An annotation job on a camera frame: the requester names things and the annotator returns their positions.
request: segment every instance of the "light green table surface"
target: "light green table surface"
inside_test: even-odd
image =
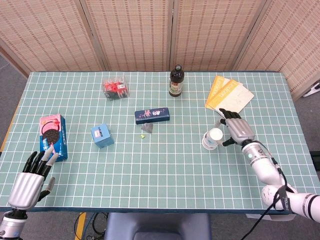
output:
[[[101,82],[125,75],[129,98],[106,101]],[[204,133],[220,116],[205,108],[216,75],[254,94],[241,111],[299,192],[320,194],[320,183],[289,93],[275,72],[187,72],[183,93],[168,94],[169,72],[32,72],[0,158],[0,208],[32,151],[39,150],[39,119],[66,119],[69,158],[50,172],[53,192],[35,211],[157,211],[260,213],[258,182],[241,147],[208,151]],[[141,139],[134,112],[168,107],[170,121],[154,123]],[[108,125],[115,144],[99,149],[91,128]],[[225,138],[229,138],[223,129]]]

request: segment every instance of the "small cardboard box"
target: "small cardboard box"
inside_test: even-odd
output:
[[[115,143],[115,141],[112,139],[110,135],[110,132],[106,124],[94,126],[93,128],[91,128],[91,134],[94,143],[99,148],[104,148]]]
[[[46,151],[53,145],[53,154],[58,153],[57,161],[68,158],[66,120],[61,114],[40,118],[40,151]]]

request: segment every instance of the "plastic bag piece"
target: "plastic bag piece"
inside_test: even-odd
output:
[[[142,125],[141,129],[146,131],[149,134],[152,134],[152,130],[154,129],[154,124],[151,122],[146,122]]]

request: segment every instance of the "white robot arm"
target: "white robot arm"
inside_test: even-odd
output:
[[[20,234],[28,218],[27,211],[50,194],[55,184],[54,177],[50,179],[47,188],[41,190],[51,167],[59,156],[55,153],[49,159],[52,152],[53,146],[38,155],[36,151],[33,152],[27,159],[23,171],[17,175],[8,199],[12,210],[5,212],[2,217],[0,239],[21,240]]]
[[[320,196],[312,193],[298,193],[287,183],[286,177],[276,160],[266,156],[262,147],[265,146],[255,141],[255,134],[251,127],[236,112],[219,109],[225,118],[216,124],[226,125],[231,138],[222,142],[223,146],[237,144],[242,146],[242,152],[250,161],[250,165],[259,181],[266,184],[262,189],[262,200],[276,210],[286,210],[299,214],[320,223]]]

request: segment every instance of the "paper cup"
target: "paper cup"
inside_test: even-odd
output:
[[[219,128],[212,128],[207,131],[202,138],[202,146],[207,150],[214,150],[219,145],[217,141],[221,140],[223,133]]]

